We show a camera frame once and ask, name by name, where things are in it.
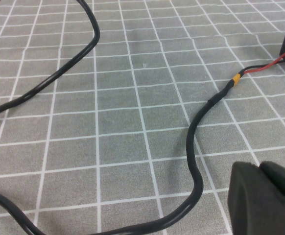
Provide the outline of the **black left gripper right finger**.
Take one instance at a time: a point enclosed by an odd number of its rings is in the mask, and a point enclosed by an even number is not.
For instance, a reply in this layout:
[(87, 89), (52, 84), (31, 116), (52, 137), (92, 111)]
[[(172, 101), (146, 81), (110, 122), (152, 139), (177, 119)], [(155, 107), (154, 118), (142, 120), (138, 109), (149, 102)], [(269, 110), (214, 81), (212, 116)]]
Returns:
[(260, 164), (260, 169), (279, 192), (285, 196), (285, 167), (265, 161)]

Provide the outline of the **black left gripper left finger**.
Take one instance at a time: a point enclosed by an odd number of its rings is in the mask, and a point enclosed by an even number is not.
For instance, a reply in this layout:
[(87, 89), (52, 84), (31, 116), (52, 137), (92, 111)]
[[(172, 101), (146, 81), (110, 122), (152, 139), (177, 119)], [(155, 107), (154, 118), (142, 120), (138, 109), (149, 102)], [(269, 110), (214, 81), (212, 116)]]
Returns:
[(228, 192), (235, 235), (285, 235), (285, 196), (260, 166), (235, 162)]

